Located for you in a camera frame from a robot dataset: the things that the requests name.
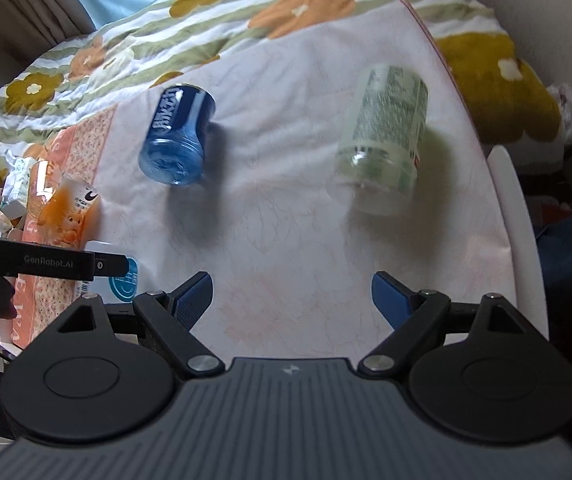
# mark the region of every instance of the white bedsheet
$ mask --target white bedsheet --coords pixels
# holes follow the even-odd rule
[[[342,111],[359,72],[375,62],[412,68],[430,91],[418,186],[396,218],[354,212],[324,189]],[[187,188],[146,178],[137,155],[162,88],[120,104],[94,181],[99,239],[136,256],[140,290],[172,290],[207,270],[215,296],[192,332],[227,363],[356,363],[391,332],[370,299],[377,270],[457,301],[488,291],[514,301],[511,249],[476,133],[402,2],[264,43],[175,82],[201,86],[217,102],[207,177]]]

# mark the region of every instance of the blue plastic bottle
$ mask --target blue plastic bottle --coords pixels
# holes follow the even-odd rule
[[[139,152],[139,168],[162,184],[187,186],[201,177],[204,141],[215,101],[192,85],[166,89]]]

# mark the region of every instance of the metal screw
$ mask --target metal screw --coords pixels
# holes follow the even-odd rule
[[[213,355],[195,355],[188,359],[188,366],[196,372],[209,372],[219,366],[219,359]]]
[[[387,355],[369,355],[361,362],[371,372],[385,372],[395,366],[395,361]]]

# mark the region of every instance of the black device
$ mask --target black device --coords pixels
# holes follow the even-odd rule
[[[92,281],[95,276],[125,276],[128,259],[121,254],[89,253],[0,238],[0,313],[14,294],[4,276],[32,274]]]
[[[385,272],[395,331],[344,358],[236,358],[191,335],[205,272],[75,301],[6,370],[0,480],[571,479],[572,367],[499,294],[453,303]],[[141,345],[120,341],[134,333]],[[450,332],[468,332],[443,346]]]

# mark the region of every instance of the water bottle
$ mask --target water bottle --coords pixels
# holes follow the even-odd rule
[[[139,152],[141,171],[162,184],[187,186],[198,180],[214,111],[215,101],[204,89],[187,84],[165,89]]]
[[[366,213],[403,210],[415,189],[427,102],[428,88],[412,70],[365,70],[343,120],[328,192]]]

